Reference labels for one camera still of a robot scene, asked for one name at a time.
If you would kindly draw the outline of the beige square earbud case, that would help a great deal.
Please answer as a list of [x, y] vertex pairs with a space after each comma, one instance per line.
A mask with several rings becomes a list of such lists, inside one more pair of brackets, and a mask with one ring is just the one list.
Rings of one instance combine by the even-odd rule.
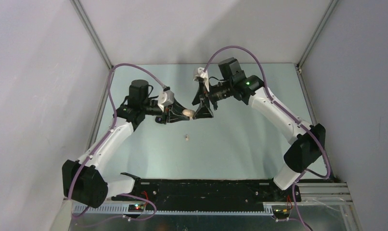
[[182, 114], [187, 117], [193, 117], [195, 115], [195, 111], [191, 109], [183, 109]]

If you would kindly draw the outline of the black glossy earbud charging case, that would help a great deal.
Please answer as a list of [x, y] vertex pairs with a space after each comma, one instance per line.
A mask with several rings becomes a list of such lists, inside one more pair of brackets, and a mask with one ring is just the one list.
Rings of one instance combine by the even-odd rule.
[[166, 124], [167, 119], [164, 116], [156, 116], [155, 117], [155, 122], [158, 124]]

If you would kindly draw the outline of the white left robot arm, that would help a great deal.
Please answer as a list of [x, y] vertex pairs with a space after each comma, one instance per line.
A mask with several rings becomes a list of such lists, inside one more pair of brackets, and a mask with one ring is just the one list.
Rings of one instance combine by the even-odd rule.
[[62, 166], [64, 196], [92, 208], [98, 208], [109, 197], [124, 194], [130, 200], [141, 197], [139, 179], [129, 173], [110, 175], [106, 166], [121, 144], [130, 137], [146, 116], [160, 123], [190, 120], [194, 112], [183, 107], [166, 88], [158, 97], [150, 97], [153, 87], [142, 79], [132, 81], [129, 94], [115, 110], [112, 124], [104, 136], [78, 160], [67, 160]]

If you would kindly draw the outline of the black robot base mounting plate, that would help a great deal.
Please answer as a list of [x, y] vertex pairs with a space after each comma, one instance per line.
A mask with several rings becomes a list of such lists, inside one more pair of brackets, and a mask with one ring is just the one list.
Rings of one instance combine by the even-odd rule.
[[283, 191], [272, 180], [142, 179], [131, 195], [169, 212], [263, 212], [268, 202], [301, 202], [298, 187]]

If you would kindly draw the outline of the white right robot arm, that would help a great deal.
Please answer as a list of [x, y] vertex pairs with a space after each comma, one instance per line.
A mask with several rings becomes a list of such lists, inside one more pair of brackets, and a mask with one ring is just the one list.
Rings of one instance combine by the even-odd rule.
[[194, 80], [199, 83], [192, 104], [198, 105], [193, 119], [212, 118], [218, 101], [234, 97], [263, 114], [286, 138], [290, 148], [284, 154], [284, 165], [273, 178], [270, 195], [282, 201], [289, 195], [289, 187], [324, 152], [325, 128], [297, 117], [282, 104], [256, 75], [246, 76], [239, 62], [229, 58], [218, 64], [222, 80], [210, 85], [210, 76], [205, 68], [194, 71]]

